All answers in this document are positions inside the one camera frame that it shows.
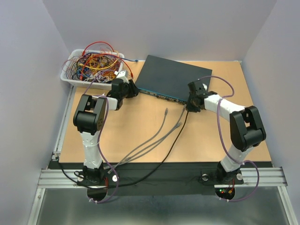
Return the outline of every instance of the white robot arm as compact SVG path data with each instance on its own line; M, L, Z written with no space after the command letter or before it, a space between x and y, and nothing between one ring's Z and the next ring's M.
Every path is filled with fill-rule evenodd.
M139 93L133 80L127 79L127 71L118 73L112 81L112 89L107 96L91 96L83 94L73 117L73 124L82 137L85 160L82 175L90 183L103 180L103 160L99 154L99 133L103 127L106 102L109 110L119 110L124 98L133 98Z
M188 111L199 112L205 109L217 113L218 103L222 99L217 93L208 92L199 80L188 86ZM239 170L247 154L266 139L266 132L258 109L254 106L244 107L222 99L219 115L230 122L232 145L217 168L218 180L226 181Z

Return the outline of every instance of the plastic bin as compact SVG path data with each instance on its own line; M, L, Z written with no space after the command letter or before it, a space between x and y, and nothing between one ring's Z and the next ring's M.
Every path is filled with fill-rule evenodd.
M69 59L71 59L74 56L80 56L82 55L84 49L76 49L74 51L72 51L72 53L70 54ZM85 53L110 53L111 52L103 52L103 51L94 51L94 50L86 50ZM124 55L122 53L119 53L119 56L121 58L124 58ZM76 87L88 87L90 82L88 81L76 81L76 80L70 80L67 78L66 76L66 69L68 68L68 66L70 66L70 64L72 63L72 61L68 61L66 62L64 68L61 71L60 74L60 78L63 81L69 82L71 85L74 85ZM123 69L123 62L120 63L120 68L119 68L119 72ZM112 87L112 85L110 83L93 83L92 86L90 88L96 88L96 89L104 89L104 90L110 90Z

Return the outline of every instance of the tangled wires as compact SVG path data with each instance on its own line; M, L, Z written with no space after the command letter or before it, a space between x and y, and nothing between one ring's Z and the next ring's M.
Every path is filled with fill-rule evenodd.
M87 48L95 43L107 44L109 48L100 49L100 53L86 53ZM95 82L110 83L116 78L114 72L119 70L122 61L126 65L127 63L119 57L119 53L106 42L99 41L90 45L85 48L81 56L74 56L64 63L64 65L67 65L65 70L67 79L91 82L96 77Z

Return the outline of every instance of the wooden table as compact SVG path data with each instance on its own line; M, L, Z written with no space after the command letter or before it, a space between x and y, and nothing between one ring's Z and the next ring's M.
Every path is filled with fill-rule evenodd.
M238 61L185 61L187 64L212 69L212 74L229 81L235 88L235 95L229 100L244 106L252 105L251 96ZM128 62L137 79L144 62ZM85 88L77 88L71 116L61 150L60 162L80 163L84 161L82 139L73 125L73 116ZM211 79L210 90L219 95L231 93L226 83ZM104 90L90 89L87 94L99 95ZM123 106L118 111L109 111L106 124L100 139L103 154L110 162L119 162L128 152L153 136L159 129L164 118L165 108L168 108L165 125L157 140L174 126L182 111L182 105L158 99L145 94L124 99ZM221 118L221 127L226 146L231 145L229 123ZM158 147L135 162L161 162L169 151L180 128L170 134ZM190 112L187 124L177 140L166 162L218 162L225 156L218 135L216 114L203 110ZM253 161L271 161L265 142L255 148L246 159Z

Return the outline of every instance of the cable connector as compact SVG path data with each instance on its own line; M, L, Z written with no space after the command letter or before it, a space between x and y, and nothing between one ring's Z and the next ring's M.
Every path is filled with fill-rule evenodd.
M176 124L175 129L178 128L178 127L180 127L181 125L182 125L182 123L179 122L178 124Z
M59 163L59 162L60 162L60 158L59 158L59 156L58 156L58 155L55 153L55 154L54 154L54 157L55 157L55 160L56 160L56 162L58 162L58 163Z

